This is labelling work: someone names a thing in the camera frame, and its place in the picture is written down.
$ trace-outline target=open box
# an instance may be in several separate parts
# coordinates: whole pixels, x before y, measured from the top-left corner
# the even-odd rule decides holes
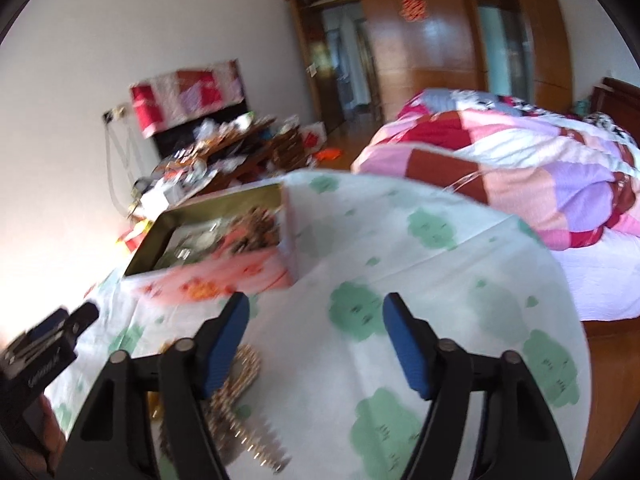
[[[231,218],[254,206],[269,210],[281,208],[277,246],[153,270],[178,227]],[[236,290],[257,294],[270,288],[291,286],[295,281],[287,190],[282,183],[271,182],[215,193],[163,212],[125,270],[122,289],[147,304],[169,306],[211,300]]]

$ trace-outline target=white bed sheet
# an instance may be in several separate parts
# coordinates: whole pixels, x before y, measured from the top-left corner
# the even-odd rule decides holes
[[[564,269],[580,320],[640,316],[640,238],[605,229],[590,247],[551,253]]]

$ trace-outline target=human hand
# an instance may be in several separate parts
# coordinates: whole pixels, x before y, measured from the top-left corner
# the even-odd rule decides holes
[[[55,472],[65,450],[66,438],[60,430],[49,399],[41,395],[39,401],[44,414],[41,439],[44,447],[49,451],[49,461],[47,463],[42,455],[24,446],[15,446],[15,452],[29,471],[33,473],[46,472],[47,470]]]

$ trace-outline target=round table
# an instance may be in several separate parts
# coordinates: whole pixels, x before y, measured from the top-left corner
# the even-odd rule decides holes
[[[591,403],[588,347],[562,269],[529,227],[410,180],[328,171],[283,180],[299,279],[250,298],[243,342],[260,352],[262,368],[238,405],[249,427],[273,432],[287,450],[280,478],[401,477],[429,403],[407,385],[386,334],[388,292],[399,292],[414,316],[468,352],[519,351],[575,473]],[[165,341],[192,335],[226,301],[146,307],[119,291],[117,274],[94,298],[100,319],[80,339],[78,361],[49,390],[67,430],[111,351],[156,353]],[[472,395],[455,478],[468,478],[481,400]],[[271,478],[247,453],[228,472]]]

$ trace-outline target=silver screw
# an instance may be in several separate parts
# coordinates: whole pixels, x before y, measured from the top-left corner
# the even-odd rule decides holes
[[[116,350],[111,357],[109,357],[109,361],[113,364],[118,364],[124,361],[127,358],[127,353],[124,350]]]
[[[520,354],[513,350],[507,350],[504,353],[504,358],[508,363],[512,365],[519,364],[522,361],[522,357],[520,357]]]
[[[175,344],[175,349],[178,352],[188,352],[192,348],[193,348],[193,339],[189,339],[188,337],[178,340],[178,342]]]
[[[444,338],[438,341],[438,348],[443,352],[453,352],[458,348],[458,345],[456,345],[456,342],[453,341],[453,339]]]

